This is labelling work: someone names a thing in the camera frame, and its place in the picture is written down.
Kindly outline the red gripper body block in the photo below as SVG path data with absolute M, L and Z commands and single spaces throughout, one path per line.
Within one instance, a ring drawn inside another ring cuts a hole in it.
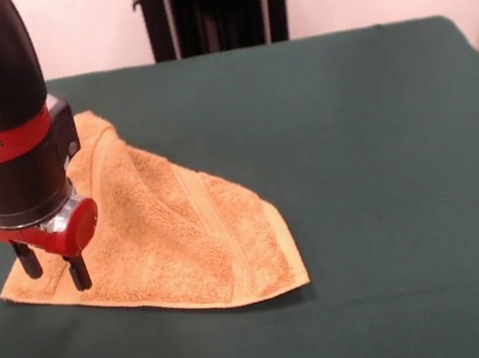
M 71 188 L 70 196 L 55 216 L 38 225 L 18 229 L 0 228 L 0 242 L 23 244 L 60 256 L 79 256 L 96 229 L 98 210 L 92 198 Z

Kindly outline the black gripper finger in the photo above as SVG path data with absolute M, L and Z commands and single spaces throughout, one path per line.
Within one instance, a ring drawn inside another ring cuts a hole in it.
M 42 266 L 32 248 L 30 248 L 27 244 L 15 242 L 12 244 L 12 248 L 28 276 L 30 276 L 32 279 L 42 276 Z
M 69 273 L 75 288 L 81 292 L 89 290 L 93 282 L 87 271 L 82 253 L 78 253 L 75 256 L 63 256 L 63 260 L 68 264 Z

